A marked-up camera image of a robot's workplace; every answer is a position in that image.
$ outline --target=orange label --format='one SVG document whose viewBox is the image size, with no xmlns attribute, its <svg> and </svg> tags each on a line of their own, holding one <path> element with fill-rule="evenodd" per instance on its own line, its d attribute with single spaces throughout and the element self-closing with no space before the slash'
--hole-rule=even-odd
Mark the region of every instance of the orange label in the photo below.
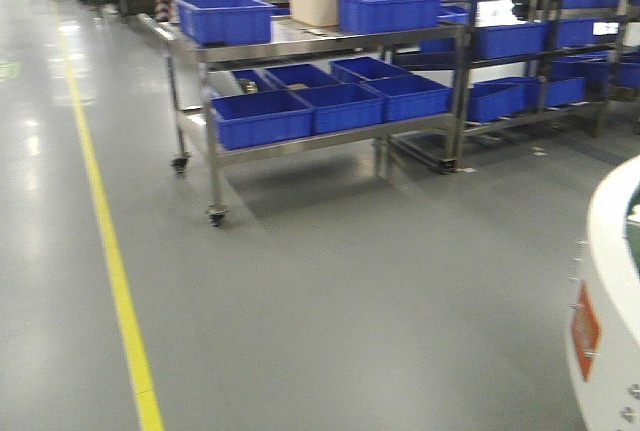
<svg viewBox="0 0 640 431">
<path fill-rule="evenodd" d="M 580 287 L 578 302 L 574 306 L 571 334 L 576 356 L 582 371 L 582 379 L 589 381 L 595 353 L 600 341 L 600 323 L 593 310 L 587 284 L 583 281 Z"/>
</svg>

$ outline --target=green floor marking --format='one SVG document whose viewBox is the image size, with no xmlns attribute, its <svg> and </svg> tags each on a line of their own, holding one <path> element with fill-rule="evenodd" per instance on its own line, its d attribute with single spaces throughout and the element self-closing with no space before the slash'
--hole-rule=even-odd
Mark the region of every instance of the green floor marking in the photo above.
<svg viewBox="0 0 640 431">
<path fill-rule="evenodd" d="M 20 75 L 20 63 L 0 60 L 0 81 L 14 79 Z"/>
</svg>

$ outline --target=yellow floor line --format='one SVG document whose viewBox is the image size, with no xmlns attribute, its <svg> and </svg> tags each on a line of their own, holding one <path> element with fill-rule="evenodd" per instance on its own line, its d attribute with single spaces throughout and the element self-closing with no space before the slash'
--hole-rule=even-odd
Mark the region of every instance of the yellow floor line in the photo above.
<svg viewBox="0 0 640 431">
<path fill-rule="evenodd" d="M 87 124 L 87 118 L 82 107 L 78 82 L 69 57 L 69 46 L 67 39 L 62 33 L 60 11 L 55 0 L 51 1 L 53 13 L 58 27 L 58 39 L 62 49 L 67 84 L 73 102 L 73 111 L 76 120 L 76 127 L 80 144 L 84 155 L 84 162 L 91 186 L 91 195 L 95 207 L 98 228 L 102 239 L 109 279 L 111 281 L 111 291 L 120 324 L 120 333 L 124 344 L 127 364 L 129 366 L 129 376 L 133 387 L 136 406 L 138 408 L 138 419 L 143 431 L 162 431 L 164 425 L 162 415 L 158 406 L 158 400 L 153 387 L 153 379 L 149 369 L 149 361 L 144 347 L 136 310 L 131 299 L 127 273 L 120 253 L 118 237 L 111 219 L 109 202 L 102 182 L 100 167 L 96 159 L 96 152 L 91 139 L 91 133 Z"/>
</svg>

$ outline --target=caster wheel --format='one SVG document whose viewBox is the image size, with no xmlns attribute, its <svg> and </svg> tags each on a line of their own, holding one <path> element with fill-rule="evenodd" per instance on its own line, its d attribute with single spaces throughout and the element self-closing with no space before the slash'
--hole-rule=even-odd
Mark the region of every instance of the caster wheel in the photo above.
<svg viewBox="0 0 640 431">
<path fill-rule="evenodd" d="M 455 172 L 456 172 L 455 161 L 440 161 L 440 163 L 438 163 L 438 173 L 453 174 Z"/>
<path fill-rule="evenodd" d="M 224 220 L 224 214 L 209 215 L 209 222 L 211 223 L 211 226 L 213 226 L 214 228 L 219 228 L 223 220 Z"/>
<path fill-rule="evenodd" d="M 184 170 L 187 167 L 188 162 L 189 162 L 189 158 L 183 158 L 183 157 L 174 158 L 171 161 L 171 167 L 175 170 L 177 174 L 183 174 Z"/>
</svg>

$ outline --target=metal leg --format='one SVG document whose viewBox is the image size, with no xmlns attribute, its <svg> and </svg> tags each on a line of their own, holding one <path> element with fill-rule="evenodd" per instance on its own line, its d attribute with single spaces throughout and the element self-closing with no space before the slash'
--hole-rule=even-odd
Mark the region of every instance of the metal leg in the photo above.
<svg viewBox="0 0 640 431">
<path fill-rule="evenodd" d="M 178 155 L 171 161 L 171 166 L 176 170 L 176 173 L 184 173 L 185 168 L 191 157 L 191 153 L 187 151 L 184 132 L 178 124 L 177 113 L 181 112 L 180 103 L 178 101 L 178 86 L 176 83 L 175 64 L 173 62 L 173 56 L 167 48 L 166 50 L 166 62 L 167 62 L 167 76 L 169 77 L 169 88 L 171 91 L 171 104 L 173 105 L 174 119 L 176 122 L 176 136 L 178 138 Z"/>
<path fill-rule="evenodd" d="M 222 186 L 220 179 L 220 163 L 218 162 L 218 134 L 216 120 L 211 110 L 211 86 L 209 84 L 208 66 L 206 63 L 198 65 L 200 89 L 202 90 L 202 111 L 205 116 L 207 129 L 207 150 L 209 159 L 209 173 L 211 176 L 211 195 L 213 204 L 207 209 L 209 221 L 214 227 L 220 226 L 227 214 L 227 207 L 223 204 Z"/>
<path fill-rule="evenodd" d="M 380 136 L 373 140 L 374 166 L 376 176 L 388 178 L 391 155 L 389 153 L 389 136 Z"/>
</svg>

